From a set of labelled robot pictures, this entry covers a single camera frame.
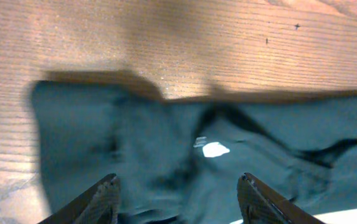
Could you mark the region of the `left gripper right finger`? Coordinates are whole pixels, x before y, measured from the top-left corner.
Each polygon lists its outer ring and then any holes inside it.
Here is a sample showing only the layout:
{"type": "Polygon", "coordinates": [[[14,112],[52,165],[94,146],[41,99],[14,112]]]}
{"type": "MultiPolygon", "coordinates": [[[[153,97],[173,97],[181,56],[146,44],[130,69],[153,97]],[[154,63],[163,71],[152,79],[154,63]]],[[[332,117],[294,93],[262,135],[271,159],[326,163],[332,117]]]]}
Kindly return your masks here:
{"type": "Polygon", "coordinates": [[[324,224],[248,172],[238,180],[237,199],[245,224],[324,224]]]}

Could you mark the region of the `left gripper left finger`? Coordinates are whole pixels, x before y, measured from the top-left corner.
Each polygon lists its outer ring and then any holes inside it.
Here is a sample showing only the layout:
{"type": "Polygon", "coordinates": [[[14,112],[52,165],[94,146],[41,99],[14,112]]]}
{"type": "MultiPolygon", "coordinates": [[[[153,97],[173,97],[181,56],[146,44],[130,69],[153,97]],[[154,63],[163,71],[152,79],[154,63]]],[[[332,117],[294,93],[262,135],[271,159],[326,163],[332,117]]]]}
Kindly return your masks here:
{"type": "Polygon", "coordinates": [[[120,180],[108,174],[39,224],[117,224],[120,180]]]}

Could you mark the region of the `black t-shirt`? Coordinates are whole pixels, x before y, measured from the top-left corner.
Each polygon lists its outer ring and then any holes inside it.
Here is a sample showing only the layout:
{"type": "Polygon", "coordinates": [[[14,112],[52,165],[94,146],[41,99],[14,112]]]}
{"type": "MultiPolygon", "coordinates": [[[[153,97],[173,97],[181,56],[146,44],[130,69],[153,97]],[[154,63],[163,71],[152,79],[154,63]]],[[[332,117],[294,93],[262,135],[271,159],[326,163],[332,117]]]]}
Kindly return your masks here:
{"type": "Polygon", "coordinates": [[[107,174],[125,223],[230,223],[249,172],[311,214],[357,208],[357,96],[300,104],[160,103],[116,85],[31,94],[58,211],[107,174]]]}

